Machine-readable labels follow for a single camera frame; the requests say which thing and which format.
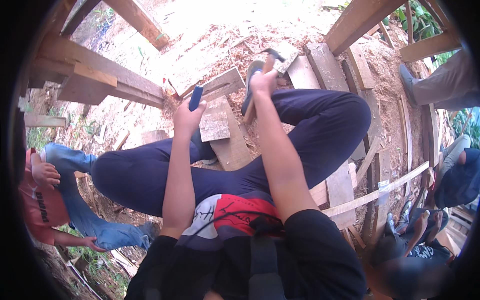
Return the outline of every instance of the blue jeans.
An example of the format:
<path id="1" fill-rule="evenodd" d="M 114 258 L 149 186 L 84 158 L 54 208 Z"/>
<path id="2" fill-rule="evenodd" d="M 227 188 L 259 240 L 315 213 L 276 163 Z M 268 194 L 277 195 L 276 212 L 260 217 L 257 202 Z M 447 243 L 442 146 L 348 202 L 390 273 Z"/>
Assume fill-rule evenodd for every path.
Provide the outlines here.
<path id="1" fill-rule="evenodd" d="M 96 236 L 95 244 L 113 250 L 124 246 L 150 247 L 148 236 L 130 224 L 109 223 L 99 218 L 78 192 L 75 171 L 89 173 L 97 157 L 83 151 L 72 150 L 63 145 L 49 143 L 45 146 L 46 161 L 55 166 L 60 174 L 58 190 L 70 217 L 70 226 L 83 236 Z"/>

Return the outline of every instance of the graphic t-shirt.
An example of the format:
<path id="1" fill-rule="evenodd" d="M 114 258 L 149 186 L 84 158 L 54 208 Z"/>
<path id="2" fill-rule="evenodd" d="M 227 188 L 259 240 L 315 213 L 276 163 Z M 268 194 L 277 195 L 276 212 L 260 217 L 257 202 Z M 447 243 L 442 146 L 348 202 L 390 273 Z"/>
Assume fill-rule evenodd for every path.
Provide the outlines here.
<path id="1" fill-rule="evenodd" d="M 250 223 L 259 215 L 245 211 L 278 217 L 264 192 L 203 200 L 178 240 L 160 236 L 152 243 L 125 299 L 143 299 L 156 289 L 161 299 L 201 300 L 210 288 L 225 300 L 247 299 L 254 233 Z M 297 212 L 271 236 L 287 299 L 363 298 L 366 283 L 357 255 L 323 213 Z"/>
<path id="2" fill-rule="evenodd" d="M 70 219 L 60 192 L 41 187 L 33 179 L 30 162 L 32 153 L 35 153 L 33 148 L 27 151 L 24 180 L 18 187 L 23 198 L 24 220 L 35 239 L 53 245 L 52 227 L 66 224 Z"/>

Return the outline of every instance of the shoe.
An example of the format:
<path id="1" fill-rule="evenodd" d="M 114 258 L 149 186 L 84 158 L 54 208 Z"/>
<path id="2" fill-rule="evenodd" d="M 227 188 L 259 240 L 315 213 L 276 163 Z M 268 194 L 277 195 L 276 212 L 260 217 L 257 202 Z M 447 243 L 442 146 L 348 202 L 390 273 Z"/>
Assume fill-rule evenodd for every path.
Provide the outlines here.
<path id="1" fill-rule="evenodd" d="M 415 101 L 415 96 L 413 95 L 413 76 L 407 70 L 404 64 L 401 64 L 398 67 L 398 73 L 400 74 L 400 80 L 403 84 L 405 94 L 407 94 L 407 100 L 410 105 L 415 108 L 417 107 L 417 102 Z"/>
<path id="2" fill-rule="evenodd" d="M 152 221 L 146 221 L 138 228 L 148 236 L 151 243 L 160 235 L 160 226 Z"/>
<path id="3" fill-rule="evenodd" d="M 248 104 L 250 103 L 250 100 L 252 99 L 252 91 L 249 88 L 250 85 L 250 78 L 252 77 L 253 73 L 257 71 L 261 71 L 262 68 L 264 67 L 265 62 L 261 60 L 254 60 L 252 63 L 248 66 L 247 70 L 247 86 L 246 90 L 247 93 L 245 94 L 245 98 L 243 99 L 243 104 L 241 106 L 241 114 L 242 116 L 245 116 L 245 113 L 247 112 L 247 107 Z"/>
<path id="4" fill-rule="evenodd" d="M 408 226 L 409 219 L 408 215 L 410 215 L 410 210 L 412 209 L 412 201 L 407 201 L 405 205 L 402 208 L 402 213 L 400 214 L 400 219 L 395 226 L 395 232 L 399 232 L 401 229 L 405 228 L 405 226 Z"/>

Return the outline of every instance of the blue chisel handle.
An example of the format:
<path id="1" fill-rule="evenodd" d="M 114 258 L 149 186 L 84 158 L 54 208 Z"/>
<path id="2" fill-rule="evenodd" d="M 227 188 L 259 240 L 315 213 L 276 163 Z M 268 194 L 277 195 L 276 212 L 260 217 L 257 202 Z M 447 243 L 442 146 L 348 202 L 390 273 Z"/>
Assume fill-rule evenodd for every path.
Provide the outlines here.
<path id="1" fill-rule="evenodd" d="M 188 109 L 194 111 L 197 109 L 198 104 L 200 103 L 200 98 L 202 98 L 202 93 L 204 92 L 204 87 L 196 85 L 192 97 L 190 98 L 190 103 L 188 104 Z"/>

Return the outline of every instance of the flip-flop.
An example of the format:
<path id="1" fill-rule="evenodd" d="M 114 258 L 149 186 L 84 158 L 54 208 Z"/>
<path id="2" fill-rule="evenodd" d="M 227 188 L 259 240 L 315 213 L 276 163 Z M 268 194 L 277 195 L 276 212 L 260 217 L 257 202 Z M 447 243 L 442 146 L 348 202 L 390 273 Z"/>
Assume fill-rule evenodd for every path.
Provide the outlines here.
<path id="1" fill-rule="evenodd" d="M 247 107 L 248 104 L 250 103 L 250 100 L 252 99 L 252 91 L 249 88 L 250 85 L 250 78 L 252 77 L 253 73 L 257 71 L 261 71 L 262 68 L 264 67 L 265 62 L 261 60 L 254 60 L 252 63 L 248 66 L 247 70 L 247 86 L 246 90 L 247 92 L 245 93 L 245 98 L 243 99 L 243 104 L 241 106 L 241 114 L 245 116 L 245 113 L 247 112 Z"/>

